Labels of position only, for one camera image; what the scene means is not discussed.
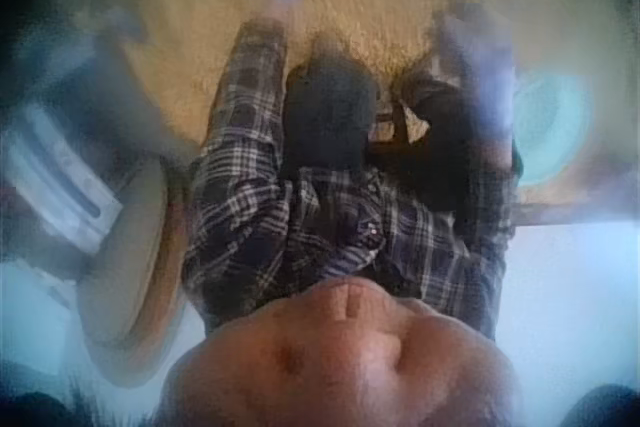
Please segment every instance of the teal round object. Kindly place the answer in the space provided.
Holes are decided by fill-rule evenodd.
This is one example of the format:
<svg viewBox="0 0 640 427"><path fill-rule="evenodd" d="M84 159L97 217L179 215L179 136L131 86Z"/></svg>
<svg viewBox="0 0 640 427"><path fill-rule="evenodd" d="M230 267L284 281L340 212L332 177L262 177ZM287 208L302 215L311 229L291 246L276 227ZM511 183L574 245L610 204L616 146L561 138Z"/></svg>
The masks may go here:
<svg viewBox="0 0 640 427"><path fill-rule="evenodd" d="M580 77L531 73L514 98L514 139L524 165L521 186L558 175L574 159L591 125L591 99Z"/></svg>

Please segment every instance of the checkered flannel shirt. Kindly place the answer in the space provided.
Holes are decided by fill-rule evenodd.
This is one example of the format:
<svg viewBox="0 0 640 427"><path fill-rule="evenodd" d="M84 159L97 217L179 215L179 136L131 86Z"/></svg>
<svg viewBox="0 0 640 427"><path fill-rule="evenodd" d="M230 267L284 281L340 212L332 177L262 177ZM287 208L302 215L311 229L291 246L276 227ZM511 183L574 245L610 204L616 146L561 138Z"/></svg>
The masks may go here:
<svg viewBox="0 0 640 427"><path fill-rule="evenodd" d="M242 26L194 165L183 285L210 332L330 277L360 275L493 338L515 176L478 159L455 215L371 168L279 176L286 41Z"/></svg>

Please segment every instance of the shirt sleeve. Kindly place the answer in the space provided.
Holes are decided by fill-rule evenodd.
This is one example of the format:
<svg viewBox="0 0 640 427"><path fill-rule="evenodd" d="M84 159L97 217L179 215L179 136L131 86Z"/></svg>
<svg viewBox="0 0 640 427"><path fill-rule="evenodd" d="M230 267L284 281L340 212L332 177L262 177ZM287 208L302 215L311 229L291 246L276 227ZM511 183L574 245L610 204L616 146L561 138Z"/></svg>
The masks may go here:
<svg viewBox="0 0 640 427"><path fill-rule="evenodd" d="M498 320L505 252L515 232L511 210L520 161L514 157L514 171L499 171L472 156L468 190L454 225L472 260L464 274L469 295L459 316L489 338Z"/></svg>
<svg viewBox="0 0 640 427"><path fill-rule="evenodd" d="M285 57L280 24L240 28L192 168L182 280L209 329L254 308L286 237L288 203L278 182Z"/></svg>

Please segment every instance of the man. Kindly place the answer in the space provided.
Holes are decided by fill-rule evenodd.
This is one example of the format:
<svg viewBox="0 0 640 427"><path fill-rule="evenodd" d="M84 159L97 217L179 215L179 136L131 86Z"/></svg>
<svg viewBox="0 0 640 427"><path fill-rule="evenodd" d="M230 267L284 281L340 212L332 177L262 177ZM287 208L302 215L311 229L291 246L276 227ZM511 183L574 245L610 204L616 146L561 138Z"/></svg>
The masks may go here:
<svg viewBox="0 0 640 427"><path fill-rule="evenodd" d="M512 425L516 381L493 343L516 180L510 49L466 8L438 22L461 90L423 62L394 83L429 136L465 152L464 175L442 172L464 182L454 215L435 213L425 172L409 185L365 161L376 85L335 42L316 42L284 98L290 5L269 0L241 27L220 80L183 277L209 336L174 367L161 419ZM446 164L432 151L425 170Z"/></svg>

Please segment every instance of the black pants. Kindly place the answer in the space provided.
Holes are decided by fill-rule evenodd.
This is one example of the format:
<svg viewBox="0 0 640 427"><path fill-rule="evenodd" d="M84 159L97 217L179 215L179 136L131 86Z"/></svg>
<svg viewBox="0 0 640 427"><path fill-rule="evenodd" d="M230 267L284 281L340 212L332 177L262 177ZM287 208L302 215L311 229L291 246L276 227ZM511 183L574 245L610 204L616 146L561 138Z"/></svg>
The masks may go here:
<svg viewBox="0 0 640 427"><path fill-rule="evenodd" d="M412 75L403 90L408 107L430 124L428 133L405 150L367 155L376 114L373 75L345 54L314 53L287 79L283 176L295 177L305 166L360 170L372 164L432 210L455 210L468 171L468 116L460 92L427 71Z"/></svg>

